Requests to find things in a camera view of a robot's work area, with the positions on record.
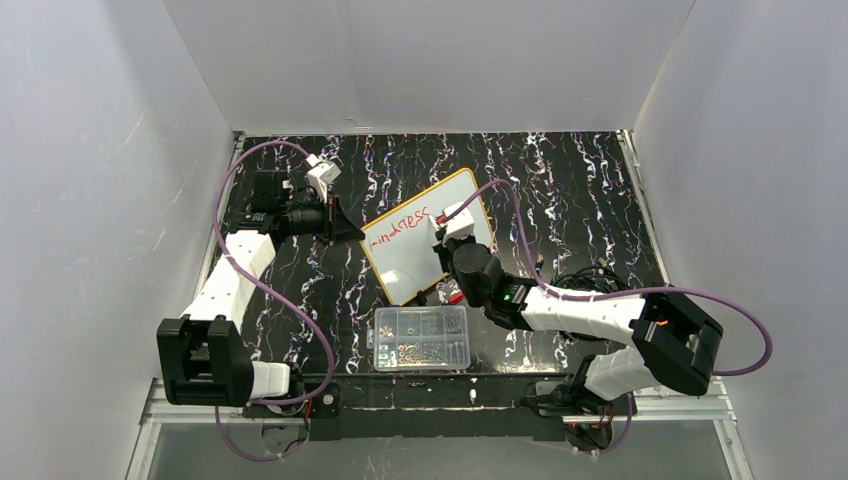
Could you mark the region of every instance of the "marble tabletop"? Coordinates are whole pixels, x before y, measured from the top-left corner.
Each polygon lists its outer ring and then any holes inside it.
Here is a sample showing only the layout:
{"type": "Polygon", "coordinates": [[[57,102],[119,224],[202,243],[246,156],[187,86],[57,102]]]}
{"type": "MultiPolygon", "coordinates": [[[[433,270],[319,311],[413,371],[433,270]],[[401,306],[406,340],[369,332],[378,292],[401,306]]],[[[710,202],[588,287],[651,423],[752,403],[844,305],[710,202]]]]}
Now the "marble tabletop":
{"type": "MultiPolygon", "coordinates": [[[[603,259],[631,286],[662,281],[614,132],[272,138],[297,142],[339,165],[342,173],[333,190],[359,226],[470,167],[479,185],[502,178],[518,192],[531,248],[545,258],[543,277],[603,259]]],[[[244,148],[268,139],[248,138],[244,148]]],[[[306,164],[285,148],[254,154],[235,175],[225,226],[249,199],[257,169],[289,170],[299,177],[306,164]]],[[[493,191],[483,199],[495,232],[493,248],[505,270],[527,275],[532,266],[519,260],[507,195],[493,191]]],[[[374,373],[366,339],[374,310],[388,302],[358,243],[325,247],[310,237],[288,240],[262,279],[316,320],[335,351],[337,373],[374,373]]],[[[441,282],[437,290],[441,299],[458,291],[452,281],[441,282]]],[[[466,372],[472,374],[573,372],[587,353],[614,348],[571,342],[557,332],[507,331],[477,309],[468,310],[468,322],[471,366],[466,372]]],[[[255,360],[294,362],[306,374],[327,369],[314,333],[258,290],[242,330],[255,360]]]]}

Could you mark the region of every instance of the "gray wall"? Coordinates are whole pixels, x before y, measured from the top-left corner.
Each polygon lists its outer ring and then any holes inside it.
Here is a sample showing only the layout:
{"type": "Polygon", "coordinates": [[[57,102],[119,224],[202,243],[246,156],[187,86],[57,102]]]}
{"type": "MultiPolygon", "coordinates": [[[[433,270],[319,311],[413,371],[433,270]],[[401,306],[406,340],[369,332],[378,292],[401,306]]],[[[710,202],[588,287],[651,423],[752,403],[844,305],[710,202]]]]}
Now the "gray wall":
{"type": "MultiPolygon", "coordinates": [[[[697,2],[636,123],[672,280],[743,301],[774,336],[766,368],[727,380],[764,479],[848,471],[848,4],[814,3],[697,2]]],[[[719,366],[754,360],[754,329],[711,311],[719,366]]]]}
{"type": "Polygon", "coordinates": [[[630,128],[694,0],[165,0],[251,134],[630,128]]]}
{"type": "Polygon", "coordinates": [[[0,6],[0,478],[124,476],[232,148],[161,3],[114,3],[0,6]]]}

